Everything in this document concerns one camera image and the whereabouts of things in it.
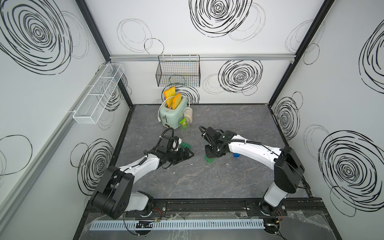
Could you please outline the dark green long lego brick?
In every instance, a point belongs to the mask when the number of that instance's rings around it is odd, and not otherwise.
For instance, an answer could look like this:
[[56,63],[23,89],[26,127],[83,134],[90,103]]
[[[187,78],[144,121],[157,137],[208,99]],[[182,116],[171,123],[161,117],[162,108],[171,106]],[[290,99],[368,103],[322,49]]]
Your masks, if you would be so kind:
[[182,148],[182,149],[191,149],[191,145],[189,145],[189,144],[187,144],[187,143],[185,143],[185,142],[182,142],[181,144],[180,144],[180,147]]

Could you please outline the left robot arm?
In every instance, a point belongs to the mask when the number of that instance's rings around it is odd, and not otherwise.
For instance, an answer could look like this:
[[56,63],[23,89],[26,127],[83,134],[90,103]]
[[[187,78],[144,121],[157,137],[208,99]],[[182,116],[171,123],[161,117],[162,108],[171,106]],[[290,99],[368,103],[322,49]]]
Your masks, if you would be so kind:
[[108,167],[89,204],[112,219],[118,219],[129,212],[150,216],[153,212],[153,197],[142,191],[133,193],[134,183],[152,171],[167,169],[193,156],[190,147],[183,147],[182,140],[175,136],[175,130],[168,128],[162,132],[151,150],[144,151],[142,158],[122,167]]

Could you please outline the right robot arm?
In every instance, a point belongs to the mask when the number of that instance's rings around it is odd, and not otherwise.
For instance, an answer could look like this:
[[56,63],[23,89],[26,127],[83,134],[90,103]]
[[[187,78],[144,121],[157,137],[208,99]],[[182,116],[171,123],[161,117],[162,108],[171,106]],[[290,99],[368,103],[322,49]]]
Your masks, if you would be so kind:
[[220,158],[233,153],[253,159],[274,171],[274,181],[259,203],[261,212],[271,216],[278,211],[283,199],[294,194],[304,176],[305,168],[296,152],[289,146],[270,147],[248,140],[232,131],[215,130],[199,126],[208,158]]

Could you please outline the clear glass with green packet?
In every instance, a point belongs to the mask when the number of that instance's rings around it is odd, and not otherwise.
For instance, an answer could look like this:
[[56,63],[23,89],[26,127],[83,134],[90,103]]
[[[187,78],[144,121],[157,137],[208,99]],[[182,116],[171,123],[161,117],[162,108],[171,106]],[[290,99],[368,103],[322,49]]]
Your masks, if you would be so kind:
[[179,128],[183,133],[186,133],[190,129],[190,119],[188,117],[182,117],[179,119]]

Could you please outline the mint green toaster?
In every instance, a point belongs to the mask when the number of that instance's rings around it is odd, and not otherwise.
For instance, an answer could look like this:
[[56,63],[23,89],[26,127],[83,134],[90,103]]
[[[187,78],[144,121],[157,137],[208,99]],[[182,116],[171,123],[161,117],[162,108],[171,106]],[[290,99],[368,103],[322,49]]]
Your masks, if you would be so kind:
[[184,117],[184,109],[188,106],[189,99],[184,95],[182,95],[181,103],[175,110],[168,108],[166,100],[164,100],[158,110],[158,121],[161,122],[164,127],[177,129],[179,127],[180,118]]

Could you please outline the jar of beige grains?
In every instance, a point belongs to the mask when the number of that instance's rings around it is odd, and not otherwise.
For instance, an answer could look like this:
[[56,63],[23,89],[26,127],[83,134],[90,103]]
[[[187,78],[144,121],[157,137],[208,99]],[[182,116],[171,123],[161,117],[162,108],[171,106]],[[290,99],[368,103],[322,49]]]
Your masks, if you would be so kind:
[[184,114],[185,118],[189,119],[190,123],[193,122],[193,109],[192,108],[190,108],[190,107],[184,108],[183,114]]

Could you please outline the orange toast slice front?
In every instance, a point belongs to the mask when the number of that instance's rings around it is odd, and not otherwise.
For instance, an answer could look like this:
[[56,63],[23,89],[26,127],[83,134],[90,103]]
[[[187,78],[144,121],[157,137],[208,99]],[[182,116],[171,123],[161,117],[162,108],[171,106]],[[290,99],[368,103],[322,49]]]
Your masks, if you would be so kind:
[[177,94],[174,98],[173,98],[173,102],[172,102],[172,109],[175,110],[181,103],[182,101],[182,94]]

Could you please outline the yellow toast slice back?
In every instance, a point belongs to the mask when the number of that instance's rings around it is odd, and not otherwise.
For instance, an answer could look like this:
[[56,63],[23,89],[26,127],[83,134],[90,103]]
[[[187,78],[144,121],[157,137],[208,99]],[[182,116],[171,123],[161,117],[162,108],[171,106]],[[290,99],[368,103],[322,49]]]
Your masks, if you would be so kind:
[[164,91],[164,97],[168,108],[172,107],[174,97],[176,96],[176,89],[174,86]]

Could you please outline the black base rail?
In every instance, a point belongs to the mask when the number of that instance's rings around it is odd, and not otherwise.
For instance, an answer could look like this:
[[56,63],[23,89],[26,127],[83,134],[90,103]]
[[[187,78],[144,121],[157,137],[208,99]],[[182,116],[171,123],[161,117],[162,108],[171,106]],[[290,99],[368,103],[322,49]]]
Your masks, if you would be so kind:
[[152,211],[125,213],[125,217],[137,219],[165,218],[176,213],[244,212],[247,217],[273,218],[287,216],[289,211],[320,211],[325,208],[320,198],[287,198],[276,210],[262,207],[261,198],[248,199],[154,199]]

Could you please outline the white mesh wall shelf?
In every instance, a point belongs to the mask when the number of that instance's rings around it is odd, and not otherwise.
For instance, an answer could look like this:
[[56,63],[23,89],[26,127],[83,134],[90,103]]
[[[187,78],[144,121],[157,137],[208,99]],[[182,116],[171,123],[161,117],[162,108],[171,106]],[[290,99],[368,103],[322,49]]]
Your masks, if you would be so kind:
[[124,73],[122,64],[102,65],[90,85],[90,90],[73,114],[78,124],[97,124]]

